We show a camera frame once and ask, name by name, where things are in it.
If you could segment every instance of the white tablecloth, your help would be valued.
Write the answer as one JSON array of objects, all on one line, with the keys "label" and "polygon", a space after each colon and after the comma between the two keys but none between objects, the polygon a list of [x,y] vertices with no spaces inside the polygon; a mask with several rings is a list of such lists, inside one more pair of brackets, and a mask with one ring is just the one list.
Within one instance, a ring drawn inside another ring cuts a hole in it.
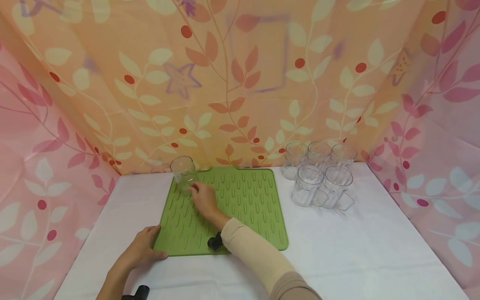
[{"label": "white tablecloth", "polygon": [[[293,182],[272,168],[289,246],[283,254],[324,300],[467,300],[460,286],[366,164],[355,163],[358,201],[346,214],[298,207]],[[160,221],[171,173],[122,176],[56,300],[91,300],[135,234]],[[150,287],[149,300],[267,299],[232,255],[170,257],[134,271],[127,291]]]}]

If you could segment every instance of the green drying mat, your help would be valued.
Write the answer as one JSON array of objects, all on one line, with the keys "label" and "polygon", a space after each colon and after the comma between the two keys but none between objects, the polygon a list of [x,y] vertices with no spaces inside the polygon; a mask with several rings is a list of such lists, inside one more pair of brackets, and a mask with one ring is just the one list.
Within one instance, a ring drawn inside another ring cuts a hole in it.
[{"label": "green drying mat", "polygon": [[[277,249],[288,247],[287,232],[278,199],[273,171],[269,169],[211,168],[198,172],[201,182],[216,190],[218,207],[227,215],[259,233]],[[169,256],[226,254],[207,246],[218,230],[194,208],[190,196],[183,196],[172,180],[160,220],[162,229],[154,248]]]}]

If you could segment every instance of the beige sleeve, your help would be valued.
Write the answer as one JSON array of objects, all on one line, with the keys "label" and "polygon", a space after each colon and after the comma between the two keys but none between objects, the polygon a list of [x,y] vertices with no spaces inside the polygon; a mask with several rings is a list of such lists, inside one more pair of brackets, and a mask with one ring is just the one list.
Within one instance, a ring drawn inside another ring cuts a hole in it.
[{"label": "beige sleeve", "polygon": [[288,259],[250,227],[232,218],[221,237],[225,247],[257,275],[271,300],[321,300]]}]

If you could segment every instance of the hand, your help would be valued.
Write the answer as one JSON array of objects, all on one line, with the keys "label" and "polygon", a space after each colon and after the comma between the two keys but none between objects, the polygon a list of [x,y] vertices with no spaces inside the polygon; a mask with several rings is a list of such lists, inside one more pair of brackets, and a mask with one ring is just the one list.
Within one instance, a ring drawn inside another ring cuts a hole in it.
[{"label": "hand", "polygon": [[215,189],[204,183],[194,181],[188,188],[192,192],[193,204],[197,210],[210,221],[218,230],[222,231],[231,217],[224,214],[216,205]]},{"label": "hand", "polygon": [[143,264],[167,258],[167,253],[152,249],[160,225],[145,227],[117,259],[122,267],[133,270]]},{"label": "hand", "polygon": [[194,181],[188,188],[192,192],[193,204],[206,219],[217,212],[215,189],[204,183]]}]

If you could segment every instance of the fabric wall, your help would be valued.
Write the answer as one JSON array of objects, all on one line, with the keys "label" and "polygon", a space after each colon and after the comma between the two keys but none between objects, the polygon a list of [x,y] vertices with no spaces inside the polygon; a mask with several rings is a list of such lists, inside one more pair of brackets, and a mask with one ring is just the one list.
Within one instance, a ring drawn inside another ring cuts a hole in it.
[{"label": "fabric wall", "polygon": [[[478,188],[468,126],[477,69],[466,69],[478,63],[479,6],[479,0],[3,0],[0,34],[94,145],[85,151],[101,153],[120,174],[168,171],[179,155],[192,156],[199,168],[267,167],[282,163],[290,141],[354,143],[474,297],[480,266],[474,259],[465,264],[448,245],[467,258],[460,244],[472,257],[477,251],[474,238],[465,238],[472,233],[462,235],[463,228],[478,228],[470,208],[477,198],[460,197],[455,184],[477,195],[466,189],[467,177]],[[461,81],[464,73],[473,75]],[[452,186],[425,191],[444,182],[431,179],[449,180],[452,170]],[[420,174],[413,189],[409,179]],[[448,207],[462,217],[449,216]]]},{"label": "fabric wall", "polygon": [[442,1],[430,15],[406,45],[419,48],[412,65],[427,65],[402,89],[376,147],[361,153],[471,299],[480,297],[479,7]]},{"label": "fabric wall", "polygon": [[[293,140],[366,137],[356,122],[392,81],[424,2],[4,0],[0,11],[17,33],[8,42],[36,56],[19,60],[41,63],[32,73],[129,174],[179,155],[266,167]],[[365,123],[386,126],[397,105],[383,97]]]},{"label": "fabric wall", "polygon": [[52,299],[118,174],[0,44],[0,299]]}]

